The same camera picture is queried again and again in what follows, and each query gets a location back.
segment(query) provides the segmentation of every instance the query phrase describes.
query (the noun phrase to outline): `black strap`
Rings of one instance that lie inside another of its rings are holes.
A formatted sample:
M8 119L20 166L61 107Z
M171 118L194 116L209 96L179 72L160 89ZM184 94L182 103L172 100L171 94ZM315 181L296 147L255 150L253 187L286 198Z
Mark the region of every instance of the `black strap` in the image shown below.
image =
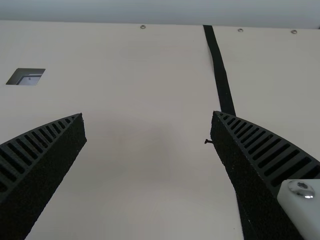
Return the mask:
M206 41L208 43L212 56L215 84L218 91L221 112L236 116L234 102L232 101L231 91L228 83L227 72L225 69L224 61L222 60L221 52L217 43L214 29L210 25L204 25L203 28ZM206 139L204 143L212 143L212 141ZM239 208L239 215L241 218L243 237L245 240L256 240L257 236L255 230L252 224L250 223L246 215L246 212L242 208L239 200L237 202Z
M204 25L203 27L206 41L208 43L212 56L214 77L216 89L218 91L221 112L235 116L236 111L231 97L227 73L224 62L222 60L221 52L217 43L214 29L212 26L209 25Z

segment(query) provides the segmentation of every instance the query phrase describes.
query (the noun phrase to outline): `ceiling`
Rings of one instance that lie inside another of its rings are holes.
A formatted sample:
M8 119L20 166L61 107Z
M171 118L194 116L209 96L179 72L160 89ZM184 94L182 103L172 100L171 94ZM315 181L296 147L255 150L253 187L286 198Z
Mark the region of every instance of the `ceiling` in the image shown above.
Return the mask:
M0 19L58 22L320 27L319 0L1 0Z

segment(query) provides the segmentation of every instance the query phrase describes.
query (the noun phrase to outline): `metal fastener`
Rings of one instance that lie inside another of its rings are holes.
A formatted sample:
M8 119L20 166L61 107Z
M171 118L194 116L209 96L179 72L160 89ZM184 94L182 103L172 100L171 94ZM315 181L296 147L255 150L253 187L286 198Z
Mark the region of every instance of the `metal fastener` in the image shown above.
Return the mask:
M288 188L294 194L306 199L313 199L315 190L308 183L301 180L292 180L288 183Z

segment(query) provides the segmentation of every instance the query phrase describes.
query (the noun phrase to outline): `slotted gripper pad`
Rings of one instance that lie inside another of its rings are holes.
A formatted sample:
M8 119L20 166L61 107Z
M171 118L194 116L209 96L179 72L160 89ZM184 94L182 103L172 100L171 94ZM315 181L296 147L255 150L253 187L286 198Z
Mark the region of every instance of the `slotted gripper pad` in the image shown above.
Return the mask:
M320 163L267 129L215 111L211 139L259 240L302 240L277 201L286 179L320 179Z
M0 240L22 240L86 143L82 114L0 145Z

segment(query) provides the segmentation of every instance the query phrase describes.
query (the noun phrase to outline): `screw head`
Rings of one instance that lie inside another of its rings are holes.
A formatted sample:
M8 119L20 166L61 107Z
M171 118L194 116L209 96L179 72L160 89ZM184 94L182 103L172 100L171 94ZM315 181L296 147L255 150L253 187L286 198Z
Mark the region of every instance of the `screw head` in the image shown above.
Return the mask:
M301 180L292 180L288 182L288 188L294 194L306 199L313 199L315 190L308 183Z

